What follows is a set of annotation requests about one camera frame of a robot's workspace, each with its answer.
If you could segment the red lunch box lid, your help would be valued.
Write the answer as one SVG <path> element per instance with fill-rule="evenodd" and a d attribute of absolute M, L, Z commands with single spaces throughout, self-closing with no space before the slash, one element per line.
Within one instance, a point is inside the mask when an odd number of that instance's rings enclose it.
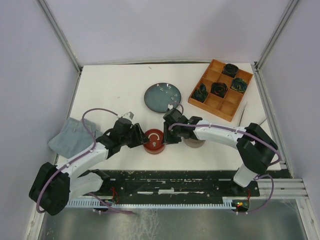
<path fill-rule="evenodd" d="M 165 145 L 162 143 L 164 133 L 156 128 L 149 129 L 145 132 L 145 135 L 149 138 L 149 142 L 144 144 L 149 148 L 159 148 L 161 145 Z"/>

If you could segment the red steel lunch bowl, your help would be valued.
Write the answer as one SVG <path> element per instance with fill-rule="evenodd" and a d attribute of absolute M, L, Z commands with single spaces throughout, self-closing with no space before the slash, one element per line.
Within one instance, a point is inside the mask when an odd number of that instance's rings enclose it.
<path fill-rule="evenodd" d="M 161 145 L 160 147 L 158 148 L 154 148 L 154 147 L 148 147 L 146 145 L 143 146 L 144 147 L 144 150 L 149 153 L 149 154 L 152 154 L 152 155 L 157 155 L 157 154 L 160 154 L 161 152 L 164 151 L 165 149 L 165 145 Z"/>

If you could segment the beige lunch box bowl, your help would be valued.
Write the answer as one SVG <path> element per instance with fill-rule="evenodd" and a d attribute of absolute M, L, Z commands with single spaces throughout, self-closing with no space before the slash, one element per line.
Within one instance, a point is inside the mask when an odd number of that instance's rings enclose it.
<path fill-rule="evenodd" d="M 184 138 L 183 140 L 184 140 L 184 143 L 190 148 L 200 148 L 206 142 L 205 140 L 195 140 L 192 138 L 188 138 L 188 139 Z"/>

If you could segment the blue ceramic food plate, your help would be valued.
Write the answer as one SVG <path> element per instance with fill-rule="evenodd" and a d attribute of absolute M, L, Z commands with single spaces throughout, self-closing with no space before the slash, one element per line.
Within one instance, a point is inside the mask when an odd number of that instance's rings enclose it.
<path fill-rule="evenodd" d="M 165 113 L 168 105 L 172 104 L 174 107 L 180 103 L 182 99 L 181 92 L 173 84 L 160 82 L 151 85 L 144 93 L 145 105 L 156 113 Z"/>

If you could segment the wooden compartment tray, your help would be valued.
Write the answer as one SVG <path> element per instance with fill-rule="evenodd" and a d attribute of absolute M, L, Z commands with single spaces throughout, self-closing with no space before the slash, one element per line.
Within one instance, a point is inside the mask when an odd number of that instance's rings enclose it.
<path fill-rule="evenodd" d="M 235 64 L 213 59 L 189 95 L 188 103 L 231 122 L 252 78 L 252 73 Z"/>

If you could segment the metal tongs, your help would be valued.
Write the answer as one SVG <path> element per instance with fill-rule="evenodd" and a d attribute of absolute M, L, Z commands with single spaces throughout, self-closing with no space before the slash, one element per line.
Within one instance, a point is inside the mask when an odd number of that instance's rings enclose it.
<path fill-rule="evenodd" d="M 239 118 L 239 121 L 238 121 L 238 127 L 241 126 L 242 124 L 242 120 L 243 120 L 243 117 L 244 117 L 244 113 L 245 113 L 245 110 L 246 110 L 246 106 L 247 106 L 248 102 L 245 103 L 243 109 L 242 109 L 242 112 L 241 112 L 241 115 L 240 115 L 240 118 Z M 262 121 L 260 121 L 258 123 L 259 126 L 261 126 L 264 122 L 266 122 L 268 119 L 268 117 L 266 116 Z"/>

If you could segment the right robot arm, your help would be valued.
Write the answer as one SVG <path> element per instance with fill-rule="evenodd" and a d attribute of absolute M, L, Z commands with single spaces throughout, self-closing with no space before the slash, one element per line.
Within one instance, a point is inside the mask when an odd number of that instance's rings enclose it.
<path fill-rule="evenodd" d="M 166 144 L 179 143 L 184 138 L 211 141 L 238 151 L 242 165 L 229 183 L 231 193 L 236 196 L 246 192 L 249 183 L 262 176 L 274 164 L 275 155 L 281 159 L 277 145 L 258 124 L 230 127 L 213 124 L 200 117 L 187 119 L 184 116 L 165 116 L 163 119 Z"/>

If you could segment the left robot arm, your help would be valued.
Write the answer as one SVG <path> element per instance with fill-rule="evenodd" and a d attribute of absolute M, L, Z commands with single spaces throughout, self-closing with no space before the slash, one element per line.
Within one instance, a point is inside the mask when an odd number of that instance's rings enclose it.
<path fill-rule="evenodd" d="M 113 128 L 96 138 L 91 146 L 61 164 L 44 163 L 31 186 L 28 196 L 36 203 L 39 213 L 51 216 L 60 213 L 70 200 L 91 192 L 106 195 L 111 189 L 109 177 L 91 167 L 103 162 L 121 150 L 148 143 L 139 123 L 119 118 Z"/>

